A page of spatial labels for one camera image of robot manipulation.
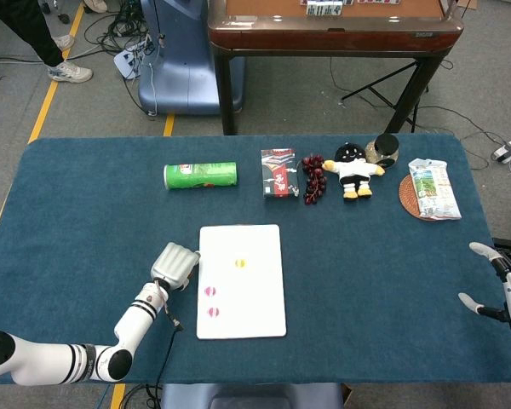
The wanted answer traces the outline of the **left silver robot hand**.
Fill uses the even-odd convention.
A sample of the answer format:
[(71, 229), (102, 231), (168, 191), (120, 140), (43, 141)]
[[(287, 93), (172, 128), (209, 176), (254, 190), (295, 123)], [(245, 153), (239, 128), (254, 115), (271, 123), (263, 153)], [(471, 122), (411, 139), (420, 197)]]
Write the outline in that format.
[(169, 242), (151, 268), (151, 276), (165, 291), (183, 291), (198, 265), (200, 254), (174, 242)]

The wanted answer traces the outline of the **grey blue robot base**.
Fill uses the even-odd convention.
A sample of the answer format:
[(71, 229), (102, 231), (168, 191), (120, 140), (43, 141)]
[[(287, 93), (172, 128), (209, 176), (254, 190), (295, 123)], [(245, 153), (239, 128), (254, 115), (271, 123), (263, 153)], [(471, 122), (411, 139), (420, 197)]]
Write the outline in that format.
[(167, 384), (163, 409), (344, 409), (338, 383)]

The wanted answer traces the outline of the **white rectangular board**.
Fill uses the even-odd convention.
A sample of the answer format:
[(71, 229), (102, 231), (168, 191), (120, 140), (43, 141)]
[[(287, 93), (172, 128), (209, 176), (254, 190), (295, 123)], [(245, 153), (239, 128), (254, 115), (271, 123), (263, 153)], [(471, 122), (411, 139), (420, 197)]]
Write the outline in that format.
[[(199, 233), (197, 338), (286, 335), (280, 230), (276, 224), (202, 227)], [(236, 259), (245, 268), (236, 268)], [(213, 297), (204, 289), (216, 288)], [(220, 309), (216, 318), (207, 310)]]

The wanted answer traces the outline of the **green chips can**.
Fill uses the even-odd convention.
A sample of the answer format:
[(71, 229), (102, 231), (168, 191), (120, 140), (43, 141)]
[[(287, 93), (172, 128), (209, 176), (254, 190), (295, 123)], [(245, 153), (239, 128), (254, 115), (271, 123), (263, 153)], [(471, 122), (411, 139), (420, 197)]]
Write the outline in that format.
[(166, 164), (164, 185), (167, 189), (229, 187), (238, 182), (235, 162), (206, 164)]

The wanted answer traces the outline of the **white green snack bag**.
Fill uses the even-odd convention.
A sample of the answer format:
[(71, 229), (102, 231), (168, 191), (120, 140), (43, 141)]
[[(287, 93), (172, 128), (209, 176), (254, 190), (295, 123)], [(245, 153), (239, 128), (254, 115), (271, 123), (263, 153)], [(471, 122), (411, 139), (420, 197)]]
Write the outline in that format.
[(415, 158), (408, 166), (421, 218), (432, 220), (462, 218), (445, 161)]

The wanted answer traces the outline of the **dark printed card box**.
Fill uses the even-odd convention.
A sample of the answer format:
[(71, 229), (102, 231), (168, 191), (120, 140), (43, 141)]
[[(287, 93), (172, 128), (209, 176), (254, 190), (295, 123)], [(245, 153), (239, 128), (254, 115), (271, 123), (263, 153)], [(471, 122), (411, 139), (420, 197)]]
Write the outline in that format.
[(296, 150), (261, 150), (262, 190), (265, 199), (299, 196)]

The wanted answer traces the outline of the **brown woven coaster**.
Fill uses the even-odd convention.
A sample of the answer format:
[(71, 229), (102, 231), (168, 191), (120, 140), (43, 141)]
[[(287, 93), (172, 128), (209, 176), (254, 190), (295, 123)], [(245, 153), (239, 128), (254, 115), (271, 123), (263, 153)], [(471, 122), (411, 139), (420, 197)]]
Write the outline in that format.
[(411, 216), (420, 220), (434, 222), (432, 218), (420, 216), (418, 200), (410, 175), (405, 176), (399, 184), (399, 202)]

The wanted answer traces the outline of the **blue felt table cloth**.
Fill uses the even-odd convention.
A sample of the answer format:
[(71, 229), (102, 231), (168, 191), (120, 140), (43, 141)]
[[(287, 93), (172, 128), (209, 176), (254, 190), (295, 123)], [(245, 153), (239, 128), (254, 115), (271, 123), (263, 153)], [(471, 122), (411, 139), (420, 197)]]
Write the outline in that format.
[[(500, 306), (490, 243), (461, 144), (404, 135), (372, 199), (346, 203), (330, 176), (315, 206), (264, 199), (261, 150), (332, 155), (342, 136), (42, 139), (24, 151), (0, 221), (0, 330), (40, 343), (113, 344), (114, 326), (170, 241), (198, 248), (204, 226), (276, 224), (286, 335), (203, 341), (197, 289), (176, 292), (174, 334), (154, 320), (131, 383), (511, 382), (511, 331), (469, 312), (466, 291)], [(447, 163), (462, 218), (424, 221), (399, 202), (415, 158)], [(235, 162), (229, 187), (167, 189), (166, 164)]]

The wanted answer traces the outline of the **glass jar black lid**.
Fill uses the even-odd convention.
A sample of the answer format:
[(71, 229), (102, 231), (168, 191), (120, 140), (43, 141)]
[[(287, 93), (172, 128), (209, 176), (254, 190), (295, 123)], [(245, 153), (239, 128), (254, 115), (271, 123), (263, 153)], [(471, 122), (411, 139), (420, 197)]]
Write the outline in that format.
[(399, 140), (393, 134), (380, 134), (365, 147), (365, 156), (368, 163), (377, 164), (383, 169), (396, 163), (399, 157)]

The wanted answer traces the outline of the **blue machine stand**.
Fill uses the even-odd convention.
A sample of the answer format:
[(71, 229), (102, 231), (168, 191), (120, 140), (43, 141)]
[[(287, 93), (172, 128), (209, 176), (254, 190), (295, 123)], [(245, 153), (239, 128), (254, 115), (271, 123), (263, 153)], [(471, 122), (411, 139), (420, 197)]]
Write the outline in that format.
[(208, 0), (141, 0), (154, 47), (144, 59), (138, 97), (150, 114), (220, 113), (208, 39)]

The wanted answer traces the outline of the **black white plush doll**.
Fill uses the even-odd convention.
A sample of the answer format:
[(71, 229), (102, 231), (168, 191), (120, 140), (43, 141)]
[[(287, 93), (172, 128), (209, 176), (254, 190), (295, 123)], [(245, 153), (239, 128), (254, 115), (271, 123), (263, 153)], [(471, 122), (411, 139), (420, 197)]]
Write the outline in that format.
[(383, 176), (385, 170), (378, 164), (366, 160), (365, 150), (351, 142), (345, 142), (335, 153), (333, 160), (327, 159), (322, 168), (338, 175), (345, 200), (370, 198), (370, 179)]

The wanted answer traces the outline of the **white floor socket box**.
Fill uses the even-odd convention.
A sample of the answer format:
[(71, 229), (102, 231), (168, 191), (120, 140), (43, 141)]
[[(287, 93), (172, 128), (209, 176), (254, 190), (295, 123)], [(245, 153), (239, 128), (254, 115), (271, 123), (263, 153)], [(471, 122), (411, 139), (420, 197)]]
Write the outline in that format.
[(140, 76), (144, 59), (154, 50), (151, 40), (145, 40), (129, 46), (114, 56), (113, 61), (126, 80), (133, 80)]

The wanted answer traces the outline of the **standing person black trousers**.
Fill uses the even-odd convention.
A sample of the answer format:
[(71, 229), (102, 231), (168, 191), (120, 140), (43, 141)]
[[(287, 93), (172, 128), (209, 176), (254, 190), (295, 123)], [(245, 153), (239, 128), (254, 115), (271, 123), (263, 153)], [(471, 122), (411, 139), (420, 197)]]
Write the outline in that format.
[(74, 43), (70, 34), (53, 37), (37, 0), (0, 0), (0, 21), (28, 43), (57, 82), (80, 84), (93, 77), (93, 71), (63, 57)]

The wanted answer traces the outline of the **brown mahjong table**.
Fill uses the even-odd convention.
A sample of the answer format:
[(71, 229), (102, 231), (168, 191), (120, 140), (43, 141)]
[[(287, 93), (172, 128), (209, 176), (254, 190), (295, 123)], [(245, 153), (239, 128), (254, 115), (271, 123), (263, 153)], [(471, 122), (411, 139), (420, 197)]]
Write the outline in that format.
[(239, 56), (412, 59), (386, 128), (397, 133), (464, 29), (456, 0), (355, 1), (332, 16), (308, 15), (301, 0), (207, 2), (224, 135), (236, 132), (229, 62)]

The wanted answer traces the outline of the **mahjong tile row dark print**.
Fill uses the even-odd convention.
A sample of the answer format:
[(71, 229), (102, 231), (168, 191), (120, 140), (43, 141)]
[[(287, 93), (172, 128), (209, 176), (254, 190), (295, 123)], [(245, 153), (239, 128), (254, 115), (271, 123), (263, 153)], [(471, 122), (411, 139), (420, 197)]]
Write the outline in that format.
[(306, 15), (338, 16), (342, 14), (343, 0), (307, 0)]

